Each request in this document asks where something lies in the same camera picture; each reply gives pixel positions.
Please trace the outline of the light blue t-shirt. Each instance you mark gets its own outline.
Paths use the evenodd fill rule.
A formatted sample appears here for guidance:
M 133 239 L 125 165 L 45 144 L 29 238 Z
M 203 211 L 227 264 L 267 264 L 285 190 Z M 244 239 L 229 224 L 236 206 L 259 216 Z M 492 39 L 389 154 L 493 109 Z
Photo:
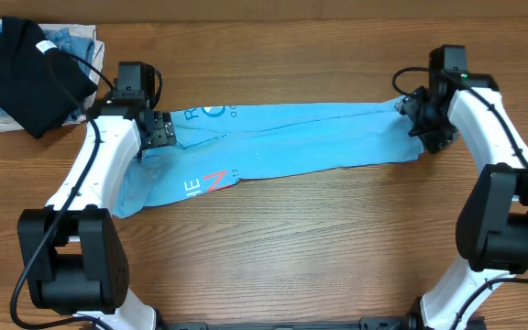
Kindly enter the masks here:
M 241 181 L 417 160 L 421 140 L 396 102 L 196 107 L 172 113 L 177 142 L 126 170 L 114 215 L 174 204 Z

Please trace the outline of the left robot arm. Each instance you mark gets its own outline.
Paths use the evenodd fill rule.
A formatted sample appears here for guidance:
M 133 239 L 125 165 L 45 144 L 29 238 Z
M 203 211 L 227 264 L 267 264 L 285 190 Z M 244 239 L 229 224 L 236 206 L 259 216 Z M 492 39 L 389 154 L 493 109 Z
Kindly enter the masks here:
M 62 186 L 42 209 L 26 209 L 17 233 L 24 270 L 10 315 L 24 328 L 17 301 L 23 286 L 33 304 L 60 320 L 95 329 L 163 329 L 160 312 L 129 287 L 129 266 L 112 215 L 127 167 L 146 149 L 172 146 L 171 117 L 156 111 L 162 78 L 151 65 L 122 62 L 115 84 L 88 114 L 86 137 Z

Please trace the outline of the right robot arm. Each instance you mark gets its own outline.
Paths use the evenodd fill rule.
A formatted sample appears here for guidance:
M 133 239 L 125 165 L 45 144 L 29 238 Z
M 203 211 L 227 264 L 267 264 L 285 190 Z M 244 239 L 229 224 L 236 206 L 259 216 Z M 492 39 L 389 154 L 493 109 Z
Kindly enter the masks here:
M 363 318 L 370 329 L 483 329 L 474 313 L 503 283 L 528 284 L 528 147 L 491 75 L 468 70 L 466 49 L 443 45 L 424 68 L 429 85 L 404 93 L 397 111 L 431 153 L 461 135 L 478 180 L 456 221 L 454 263 L 400 318 Z

